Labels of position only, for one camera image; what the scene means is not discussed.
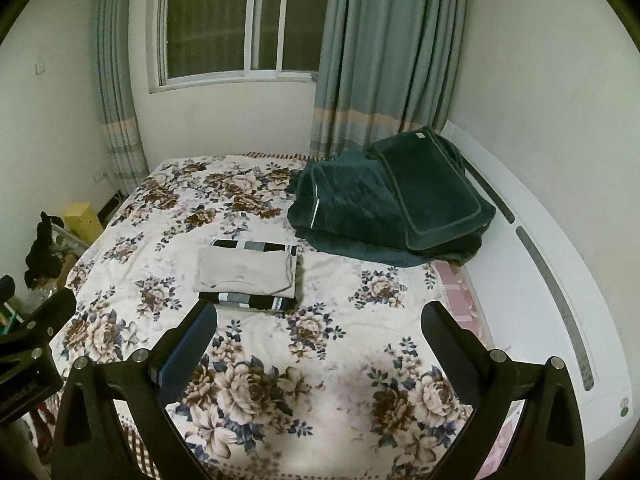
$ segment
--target folded blanket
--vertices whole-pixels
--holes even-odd
[[[207,246],[198,252],[196,292],[242,292],[293,297],[292,257],[286,251]]]
[[[495,215],[449,141],[423,128],[346,151],[292,179],[287,218],[318,250],[409,267],[467,261]]]

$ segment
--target beige folded shirt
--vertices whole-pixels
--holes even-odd
[[[198,252],[195,292],[295,296],[295,258],[288,251],[207,246]]]

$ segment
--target window pane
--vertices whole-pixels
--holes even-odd
[[[318,70],[326,1],[287,0],[283,70]]]
[[[169,78],[242,70],[246,0],[169,0]]]
[[[254,0],[253,70],[275,70],[278,55],[280,0]]]

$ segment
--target window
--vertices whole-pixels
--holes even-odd
[[[158,0],[160,87],[229,79],[311,80],[327,0]]]

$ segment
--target bed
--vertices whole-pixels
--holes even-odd
[[[535,196],[460,127],[447,123],[442,135],[499,211],[463,268],[389,268],[297,240],[285,188],[302,158],[171,160],[127,199],[69,275],[78,312],[52,341],[59,370],[65,376],[82,354],[125,359],[177,325],[196,301],[198,247],[216,238],[296,244],[299,308],[285,316],[219,308],[218,333],[183,399],[166,407],[212,476],[428,472],[470,415],[420,334],[420,308],[440,300],[489,348],[526,362],[564,360],[580,409],[586,478],[600,478],[638,421],[609,308]],[[59,400],[51,399],[53,410]],[[126,405],[117,408],[142,471],[158,478]],[[499,464],[518,409],[479,477]]]
[[[471,413],[422,337],[422,306],[440,300],[489,346],[490,335],[459,269],[445,262],[398,269],[297,239],[285,188],[304,164],[257,154],[161,164],[69,274],[78,307],[52,341],[56,365],[66,377],[81,355],[112,362],[151,348],[196,303],[199,247],[218,238],[296,244],[296,309],[219,307],[216,336],[167,412],[212,476],[422,475]],[[142,471],[158,478],[126,404],[116,407]]]

